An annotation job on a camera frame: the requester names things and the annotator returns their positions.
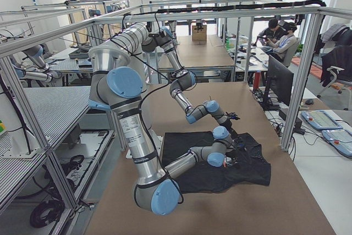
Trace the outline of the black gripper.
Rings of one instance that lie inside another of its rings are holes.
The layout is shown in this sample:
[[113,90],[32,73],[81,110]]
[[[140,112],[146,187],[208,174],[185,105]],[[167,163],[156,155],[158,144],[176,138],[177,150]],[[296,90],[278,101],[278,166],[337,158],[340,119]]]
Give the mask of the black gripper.
[[247,162],[247,157],[245,141],[243,138],[236,138],[232,141],[231,146],[227,148],[227,152],[225,153],[225,165],[240,169],[240,162]]
[[218,124],[223,126],[230,133],[236,133],[232,128],[232,120],[239,120],[240,117],[235,112],[222,112],[218,115]]

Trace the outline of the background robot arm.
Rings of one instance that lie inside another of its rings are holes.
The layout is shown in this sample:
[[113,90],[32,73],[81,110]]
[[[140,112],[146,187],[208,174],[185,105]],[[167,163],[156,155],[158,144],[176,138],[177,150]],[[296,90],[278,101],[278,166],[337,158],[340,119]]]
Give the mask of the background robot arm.
[[21,52],[24,53],[26,58],[31,61],[32,65],[30,65],[30,67],[34,67],[35,70],[25,69],[25,67],[23,67],[13,55],[10,55],[10,61],[19,79],[36,80],[50,83],[55,79],[59,79],[63,76],[60,71],[53,70],[45,61],[44,55],[48,53],[46,45],[39,44],[22,50]]

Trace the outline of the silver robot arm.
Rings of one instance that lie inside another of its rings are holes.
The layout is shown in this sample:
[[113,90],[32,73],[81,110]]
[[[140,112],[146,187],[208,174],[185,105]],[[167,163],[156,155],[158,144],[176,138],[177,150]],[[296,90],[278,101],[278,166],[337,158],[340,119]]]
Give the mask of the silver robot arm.
[[[89,106],[110,111],[118,116],[139,177],[134,187],[138,207],[156,215],[170,214],[182,202],[176,178],[199,161],[221,167],[227,154],[238,147],[238,135],[232,127],[235,113],[224,112],[217,101],[205,101],[193,106],[183,92],[196,83],[195,76],[181,64],[174,45],[173,34],[161,26],[152,30],[147,23],[135,23],[104,43],[89,50],[93,76]],[[170,95],[185,113],[189,123],[211,115],[217,126],[210,146],[193,147],[167,166],[163,166],[149,130],[142,118],[144,81],[130,66],[139,52],[163,49],[175,70]]]
[[239,118],[235,113],[225,113],[215,100],[205,101],[198,106],[193,106],[183,94],[186,89],[196,84],[196,77],[181,64],[172,35],[167,29],[162,29],[158,33],[149,33],[147,39],[141,45],[144,52],[154,51],[157,46],[163,49],[175,70],[169,93],[184,111],[188,123],[193,124],[209,114],[220,126],[225,127],[229,133],[234,135],[236,131],[232,128],[231,120]]

